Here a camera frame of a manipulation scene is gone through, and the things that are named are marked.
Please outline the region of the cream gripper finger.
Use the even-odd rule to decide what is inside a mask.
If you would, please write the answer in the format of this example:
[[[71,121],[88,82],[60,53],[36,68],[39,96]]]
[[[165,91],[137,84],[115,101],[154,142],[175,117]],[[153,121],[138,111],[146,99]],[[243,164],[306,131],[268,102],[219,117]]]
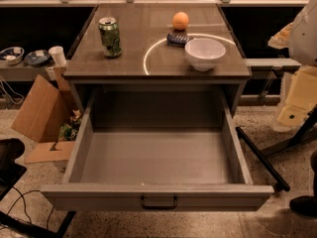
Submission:
[[[317,67],[301,66],[291,77],[291,83],[277,122],[285,127],[297,127],[317,105]]]

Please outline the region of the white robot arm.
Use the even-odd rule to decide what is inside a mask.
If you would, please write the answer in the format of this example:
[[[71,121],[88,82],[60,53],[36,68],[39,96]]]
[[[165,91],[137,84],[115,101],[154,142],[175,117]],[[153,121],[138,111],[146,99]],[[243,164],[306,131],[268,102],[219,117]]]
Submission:
[[[272,36],[268,45],[288,48],[289,56],[300,63],[294,75],[286,75],[283,95],[271,128],[286,132],[303,123],[317,104],[317,0],[310,0],[295,19]]]

